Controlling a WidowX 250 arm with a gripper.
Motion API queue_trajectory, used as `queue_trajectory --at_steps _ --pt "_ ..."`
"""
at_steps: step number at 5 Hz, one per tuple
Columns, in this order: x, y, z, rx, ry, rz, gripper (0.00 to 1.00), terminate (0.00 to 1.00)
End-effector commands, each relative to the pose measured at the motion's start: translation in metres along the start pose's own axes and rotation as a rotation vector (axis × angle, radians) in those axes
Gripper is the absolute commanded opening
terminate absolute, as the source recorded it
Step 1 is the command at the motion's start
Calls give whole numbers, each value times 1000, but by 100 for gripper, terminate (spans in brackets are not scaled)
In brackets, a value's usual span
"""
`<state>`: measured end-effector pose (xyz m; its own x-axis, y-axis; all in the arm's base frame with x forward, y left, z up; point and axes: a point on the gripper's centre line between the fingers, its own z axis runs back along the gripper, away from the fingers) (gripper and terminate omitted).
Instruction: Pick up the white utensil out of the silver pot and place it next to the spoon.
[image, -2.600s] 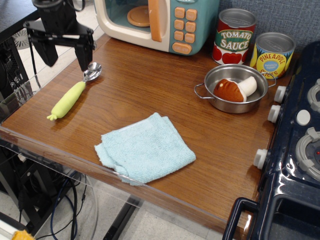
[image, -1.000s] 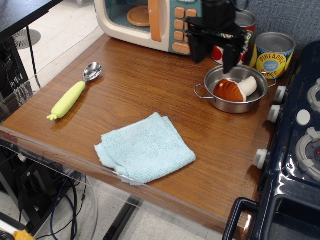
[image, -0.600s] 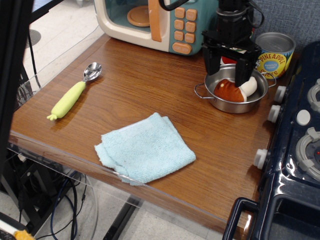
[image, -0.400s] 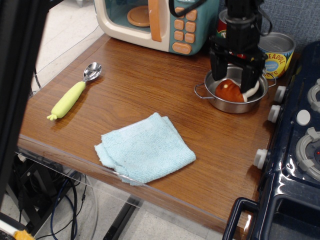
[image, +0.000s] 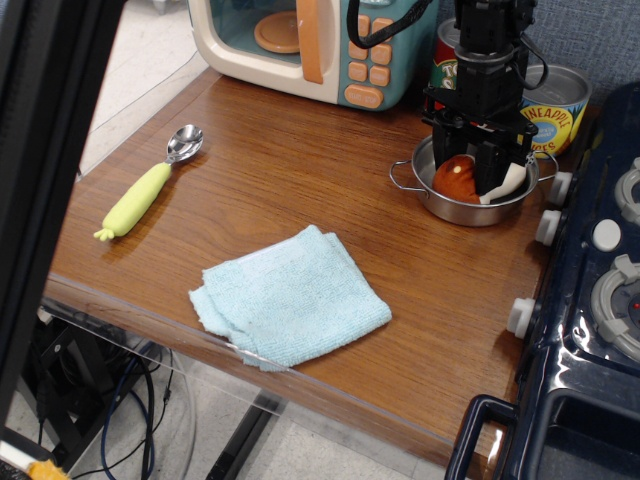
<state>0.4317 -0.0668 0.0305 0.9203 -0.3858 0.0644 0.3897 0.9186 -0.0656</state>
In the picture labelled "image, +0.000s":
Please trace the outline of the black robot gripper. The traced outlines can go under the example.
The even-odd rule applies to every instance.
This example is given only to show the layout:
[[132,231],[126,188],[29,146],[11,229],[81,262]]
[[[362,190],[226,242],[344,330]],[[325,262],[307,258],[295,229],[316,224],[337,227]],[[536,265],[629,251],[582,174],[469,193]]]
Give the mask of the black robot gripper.
[[520,113],[528,53],[505,47],[491,54],[457,47],[455,90],[427,87],[425,120],[432,124],[435,166],[456,155],[475,154],[476,193],[501,187],[511,163],[530,155],[533,125]]

